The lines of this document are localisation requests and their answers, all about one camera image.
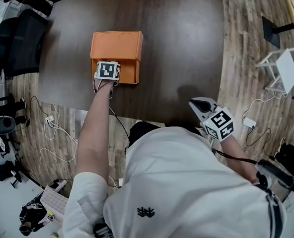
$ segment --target white shirt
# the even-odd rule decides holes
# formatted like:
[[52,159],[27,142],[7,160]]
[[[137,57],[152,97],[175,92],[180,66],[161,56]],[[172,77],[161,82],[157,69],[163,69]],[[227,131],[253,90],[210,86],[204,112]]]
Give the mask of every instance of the white shirt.
[[[153,130],[129,149],[124,185],[108,197],[99,175],[75,176],[65,238],[269,238],[266,193],[220,163],[183,128]],[[104,218],[104,224],[96,224]]]

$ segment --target floor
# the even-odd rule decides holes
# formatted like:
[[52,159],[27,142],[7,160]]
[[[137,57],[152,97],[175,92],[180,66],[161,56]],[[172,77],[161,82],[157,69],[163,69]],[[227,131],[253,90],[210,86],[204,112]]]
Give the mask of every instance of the floor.
[[[262,16],[267,17],[277,25],[290,22],[289,12],[285,0],[223,0],[225,37],[223,68],[219,93],[219,104],[227,107],[235,118],[235,138],[238,139],[247,155],[258,160],[267,158],[263,145],[266,135],[251,147],[245,146],[248,128],[241,123],[243,113],[249,108],[254,98],[266,100],[272,96],[263,90],[269,82],[269,77],[263,69],[255,68],[255,64],[269,51],[276,48],[267,43],[263,38]],[[281,34],[282,47],[294,47],[294,31]],[[7,84],[7,89],[14,94],[16,99],[24,97],[27,101],[38,95],[38,74],[26,74],[16,77]],[[268,155],[274,155],[283,136],[287,142],[294,144],[294,88],[286,97],[272,99],[262,104],[255,102],[247,116],[257,121],[258,126],[250,134],[248,143],[252,143],[269,127],[272,131],[271,138],[265,146]],[[19,154],[23,157],[23,164],[27,169],[38,174],[39,152],[45,147],[55,152],[65,160],[74,157],[74,146],[62,131],[57,131],[57,136],[50,141],[43,132],[45,115],[41,113],[35,99],[31,106],[31,125],[15,133],[21,142]],[[57,116],[53,105],[41,103],[42,109],[51,115]],[[73,138],[78,139],[80,129],[86,116],[85,111],[57,107],[60,114],[60,126]],[[127,131],[135,123],[132,119],[120,118]],[[109,130],[109,171],[110,176],[117,182],[122,177],[125,166],[124,148],[127,145],[126,135],[116,121],[110,116]],[[49,184],[54,179],[72,179],[74,176],[75,159],[69,163],[60,161],[50,152],[42,150],[40,175],[32,174],[41,184]],[[110,193],[116,188],[113,181],[109,180]],[[69,194],[71,182],[67,186]],[[274,191],[283,198],[286,191],[275,185]]]

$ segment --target dark wooden table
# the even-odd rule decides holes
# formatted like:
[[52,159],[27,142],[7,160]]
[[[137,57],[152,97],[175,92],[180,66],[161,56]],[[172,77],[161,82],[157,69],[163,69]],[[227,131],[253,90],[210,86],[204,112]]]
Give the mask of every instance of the dark wooden table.
[[188,101],[218,98],[222,0],[63,0],[54,5],[43,44],[39,100],[88,110],[94,32],[141,30],[140,82],[114,89],[122,117],[199,124]]

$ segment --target cardboard box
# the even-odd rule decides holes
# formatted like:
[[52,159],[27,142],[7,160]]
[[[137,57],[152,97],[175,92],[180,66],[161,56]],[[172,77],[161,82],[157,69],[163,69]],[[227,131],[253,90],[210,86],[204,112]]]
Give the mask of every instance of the cardboard box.
[[94,33],[90,54],[92,80],[99,61],[116,61],[121,65],[119,83],[138,84],[143,38],[141,31]]

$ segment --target white sleeve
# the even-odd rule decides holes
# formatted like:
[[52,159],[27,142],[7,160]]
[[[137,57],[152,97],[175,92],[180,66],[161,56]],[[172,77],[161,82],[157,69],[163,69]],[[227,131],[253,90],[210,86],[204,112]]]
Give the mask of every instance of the white sleeve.
[[74,178],[63,219],[64,238],[92,238],[95,222],[102,218],[108,186],[103,177],[80,173]]

